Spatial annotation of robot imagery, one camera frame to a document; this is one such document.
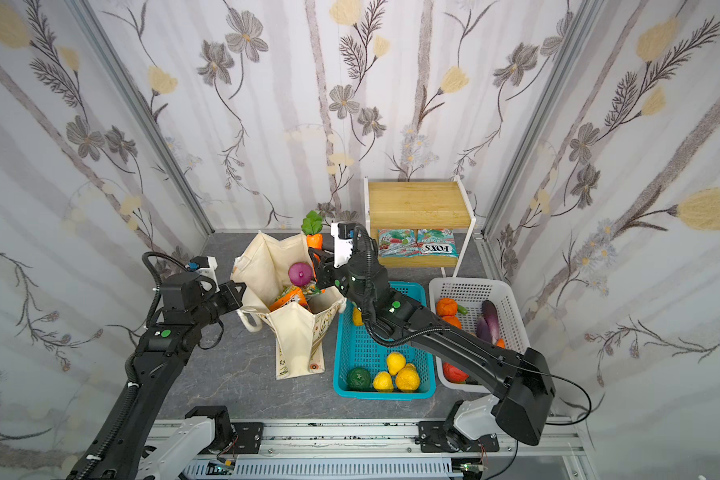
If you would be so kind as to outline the cream floral grocery tote bag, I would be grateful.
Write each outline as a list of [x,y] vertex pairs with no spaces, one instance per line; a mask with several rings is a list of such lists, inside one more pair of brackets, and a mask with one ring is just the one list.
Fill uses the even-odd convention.
[[335,287],[308,301],[309,309],[290,303],[271,312],[269,306],[290,286],[289,267],[309,258],[306,236],[278,240],[257,233],[235,259],[231,279],[246,284],[239,316],[245,328],[257,332],[267,326],[276,337],[276,378],[279,380],[325,372],[323,340],[333,319],[345,310],[346,300]]

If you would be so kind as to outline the purple onion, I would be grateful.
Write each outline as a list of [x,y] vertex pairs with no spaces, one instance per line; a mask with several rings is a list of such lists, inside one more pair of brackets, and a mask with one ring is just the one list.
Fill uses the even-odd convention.
[[304,287],[314,279],[313,267],[307,262],[296,262],[289,267],[288,278],[292,285]]

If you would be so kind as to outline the orange snack bag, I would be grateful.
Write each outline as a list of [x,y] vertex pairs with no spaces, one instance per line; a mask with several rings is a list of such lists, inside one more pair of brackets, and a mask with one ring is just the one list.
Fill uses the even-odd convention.
[[290,303],[296,303],[305,309],[309,309],[309,304],[302,288],[298,286],[290,286],[281,291],[275,301],[269,306],[269,310],[273,312]]

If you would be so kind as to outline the green snack bag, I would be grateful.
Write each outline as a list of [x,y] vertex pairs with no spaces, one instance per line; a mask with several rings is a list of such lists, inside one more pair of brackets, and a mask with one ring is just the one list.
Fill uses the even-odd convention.
[[301,290],[307,300],[314,298],[322,293],[322,290],[316,285],[314,281],[303,286]]

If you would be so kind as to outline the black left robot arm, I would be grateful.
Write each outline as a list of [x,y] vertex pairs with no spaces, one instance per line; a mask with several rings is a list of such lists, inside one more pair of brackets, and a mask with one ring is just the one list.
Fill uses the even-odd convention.
[[233,429],[223,407],[192,411],[171,439],[151,452],[145,446],[167,394],[199,347],[205,327],[241,308],[246,286],[216,279],[213,257],[196,256],[176,274],[161,278],[152,261],[142,262],[155,286],[145,332],[126,359],[126,383],[83,457],[70,469],[71,479],[175,479],[201,451],[226,447]]

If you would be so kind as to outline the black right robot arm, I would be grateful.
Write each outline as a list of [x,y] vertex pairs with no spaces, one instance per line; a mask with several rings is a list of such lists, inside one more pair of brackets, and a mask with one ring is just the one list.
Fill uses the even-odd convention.
[[523,353],[501,348],[440,319],[390,286],[377,247],[362,225],[339,223],[337,228],[334,244],[349,243],[350,256],[341,263],[337,253],[310,247],[317,286],[335,287],[354,303],[377,344],[409,344],[477,380],[497,398],[491,409],[497,426],[520,443],[538,445],[555,398],[543,354],[530,347]]

